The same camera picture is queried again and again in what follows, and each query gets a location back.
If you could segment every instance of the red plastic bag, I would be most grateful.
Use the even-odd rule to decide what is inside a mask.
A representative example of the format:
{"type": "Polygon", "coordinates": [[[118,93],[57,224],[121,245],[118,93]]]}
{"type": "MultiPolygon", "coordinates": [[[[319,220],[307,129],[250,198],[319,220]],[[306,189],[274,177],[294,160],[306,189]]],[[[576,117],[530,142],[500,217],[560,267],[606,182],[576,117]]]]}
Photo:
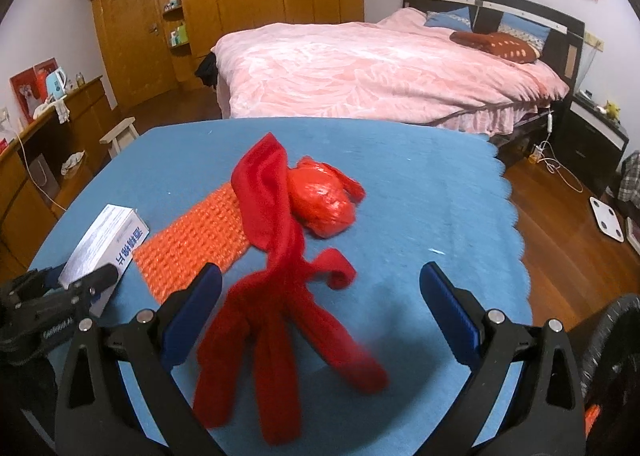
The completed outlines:
{"type": "Polygon", "coordinates": [[[289,169],[287,185],[293,213],[306,227],[325,238],[351,226],[356,220],[351,200],[360,203],[366,195],[357,181],[309,156],[289,169]]]}

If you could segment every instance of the bed headboard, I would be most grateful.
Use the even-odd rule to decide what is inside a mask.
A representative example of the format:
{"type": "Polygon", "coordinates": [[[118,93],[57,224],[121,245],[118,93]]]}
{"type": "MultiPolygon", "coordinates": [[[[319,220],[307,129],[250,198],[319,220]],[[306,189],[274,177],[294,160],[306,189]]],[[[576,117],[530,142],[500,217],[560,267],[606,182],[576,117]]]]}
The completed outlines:
{"type": "Polygon", "coordinates": [[[570,93],[574,92],[582,55],[584,22],[527,0],[404,0],[405,8],[421,12],[451,11],[465,6],[470,8],[475,33],[498,31],[505,12],[551,28],[540,60],[567,83],[570,93]]]}

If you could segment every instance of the electric kettle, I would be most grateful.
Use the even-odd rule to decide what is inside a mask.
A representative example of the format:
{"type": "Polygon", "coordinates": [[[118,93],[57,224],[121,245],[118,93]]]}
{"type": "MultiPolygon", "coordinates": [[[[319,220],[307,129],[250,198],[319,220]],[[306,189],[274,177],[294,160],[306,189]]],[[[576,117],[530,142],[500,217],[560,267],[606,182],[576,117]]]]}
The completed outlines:
{"type": "Polygon", "coordinates": [[[58,68],[53,71],[53,73],[49,73],[46,80],[47,96],[53,95],[56,100],[60,100],[60,98],[65,96],[66,80],[66,73],[62,68],[58,68]]]}

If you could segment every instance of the black nightstand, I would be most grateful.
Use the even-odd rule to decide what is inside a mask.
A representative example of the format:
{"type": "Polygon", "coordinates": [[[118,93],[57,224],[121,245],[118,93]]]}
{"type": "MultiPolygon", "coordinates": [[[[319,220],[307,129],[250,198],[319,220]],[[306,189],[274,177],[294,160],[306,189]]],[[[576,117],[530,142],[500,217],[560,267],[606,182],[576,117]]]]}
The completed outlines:
{"type": "Polygon", "coordinates": [[[596,197],[609,185],[628,142],[622,125],[601,115],[579,94],[574,95],[552,138],[558,161],[596,197]]]}

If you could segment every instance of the pink blanket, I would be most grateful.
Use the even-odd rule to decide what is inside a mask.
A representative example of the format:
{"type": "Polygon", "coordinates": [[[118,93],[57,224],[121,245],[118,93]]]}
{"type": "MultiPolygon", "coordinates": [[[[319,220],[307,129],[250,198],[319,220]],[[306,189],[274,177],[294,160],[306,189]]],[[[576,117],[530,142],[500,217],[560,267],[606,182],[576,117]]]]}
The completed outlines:
{"type": "Polygon", "coordinates": [[[224,36],[212,50],[230,117],[324,116],[509,134],[527,112],[568,92],[538,60],[515,64],[424,27],[418,10],[378,24],[271,24],[224,36]]]}

